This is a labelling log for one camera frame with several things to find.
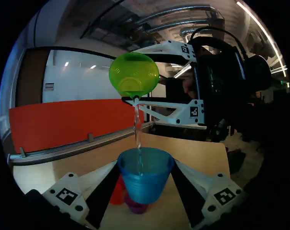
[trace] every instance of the table surface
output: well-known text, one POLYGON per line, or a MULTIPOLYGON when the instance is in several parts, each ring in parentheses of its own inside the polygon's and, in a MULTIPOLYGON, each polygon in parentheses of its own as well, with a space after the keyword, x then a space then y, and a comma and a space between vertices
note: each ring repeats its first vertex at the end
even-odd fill
MULTIPOLYGON (((135 148, 129 136, 100 148, 69 158, 31 166, 14 166, 14 178, 23 192, 37 189, 43 193, 68 172, 85 175, 113 160, 127 149, 135 148)), ((189 167, 214 176, 230 176, 227 154, 222 143, 191 141, 152 134, 142 134, 142 146, 159 148, 189 167)), ((109 204, 100 229, 189 229, 189 221, 170 175, 161 197, 150 204, 146 213, 135 215, 126 204, 109 204)))

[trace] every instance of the orange wall panel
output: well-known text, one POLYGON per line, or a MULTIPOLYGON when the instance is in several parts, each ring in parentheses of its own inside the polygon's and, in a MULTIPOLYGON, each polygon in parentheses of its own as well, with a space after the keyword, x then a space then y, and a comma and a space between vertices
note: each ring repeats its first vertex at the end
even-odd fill
POLYGON ((78 100, 20 106, 9 116, 15 151, 28 153, 132 127, 134 108, 121 99, 78 100))

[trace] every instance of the ceiling pipe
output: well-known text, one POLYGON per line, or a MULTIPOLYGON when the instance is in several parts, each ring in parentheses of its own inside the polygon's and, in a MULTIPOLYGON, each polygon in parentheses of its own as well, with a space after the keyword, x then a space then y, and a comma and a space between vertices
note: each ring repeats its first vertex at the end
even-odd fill
POLYGON ((170 28, 174 28, 178 26, 186 26, 186 25, 194 25, 194 24, 208 25, 208 24, 211 24, 211 22, 212 22, 212 19, 210 18, 175 21, 172 23, 155 26, 149 30, 146 30, 146 33, 155 33, 160 30, 170 29, 170 28))
POLYGON ((194 5, 194 6, 180 6, 180 7, 174 7, 174 8, 170 8, 167 10, 162 10, 159 12, 154 12, 153 14, 150 14, 144 18, 141 18, 140 20, 138 20, 137 22, 135 22, 138 25, 142 25, 154 18, 158 18, 161 16, 166 16, 168 14, 172 14, 172 13, 181 13, 181 12, 185 12, 188 10, 204 10, 204 11, 209 11, 211 12, 211 16, 213 18, 217 18, 219 11, 209 5, 194 5))
MULTIPOLYGON (((180 36, 182 37, 182 39, 184 40, 185 43, 188 43, 187 36, 191 35, 196 29, 198 29, 200 27, 202 27, 202 26, 197 26, 197 27, 193 27, 193 28, 190 28, 190 27, 182 28, 180 30, 180 36)), ((207 29, 207 30, 201 31, 200 33, 209 34, 210 31, 211 31, 210 29, 207 29)))

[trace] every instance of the blue plastic cup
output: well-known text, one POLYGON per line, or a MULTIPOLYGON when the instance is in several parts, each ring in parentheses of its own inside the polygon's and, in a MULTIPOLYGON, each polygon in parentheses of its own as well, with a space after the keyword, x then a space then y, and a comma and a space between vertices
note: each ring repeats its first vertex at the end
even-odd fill
POLYGON ((142 175, 139 173, 139 152, 136 148, 122 152, 117 163, 130 198, 139 204, 150 204, 160 197, 174 159, 160 149, 143 147, 141 150, 142 175))

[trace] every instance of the fluorescent light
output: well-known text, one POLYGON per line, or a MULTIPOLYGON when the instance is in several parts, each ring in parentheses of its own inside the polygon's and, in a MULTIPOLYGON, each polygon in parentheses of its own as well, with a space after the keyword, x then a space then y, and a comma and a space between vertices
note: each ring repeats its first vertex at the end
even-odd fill
POLYGON ((277 70, 277 71, 275 71, 275 72, 272 72, 271 71, 271 74, 274 74, 274 73, 278 73, 278 72, 281 72, 282 71, 282 69, 280 69, 280 70, 277 70))
POLYGON ((275 51, 275 54, 278 58, 278 61, 280 62, 280 66, 282 67, 282 72, 283 72, 283 75, 284 77, 286 77, 286 72, 285 72, 285 68, 283 67, 283 64, 282 64, 282 60, 280 58, 280 55, 277 51, 277 48, 275 47, 274 45, 274 41, 273 39, 269 36, 269 34, 266 32, 266 30, 264 29, 264 27, 260 24, 260 22, 256 19, 256 17, 245 7, 243 6, 240 2, 237 2, 237 4, 246 12, 248 13, 248 15, 257 23, 257 25, 260 27, 260 29, 262 30, 262 32, 266 35, 267 39, 269 40, 273 50, 275 51))
POLYGON ((181 65, 177 65, 177 64, 174 64, 174 63, 171 63, 171 66, 172 66, 172 67, 181 67, 181 68, 183 68, 183 66, 181 66, 181 65))
POLYGON ((275 70, 278 70, 278 69, 281 69, 281 67, 278 67, 278 68, 276 68, 276 69, 272 69, 271 72, 272 72, 272 71, 275 71, 275 70))
POLYGON ((186 65, 181 71, 179 71, 174 78, 178 78, 180 75, 182 75, 183 73, 185 73, 186 71, 188 71, 190 68, 192 68, 192 66, 190 66, 190 64, 186 65))

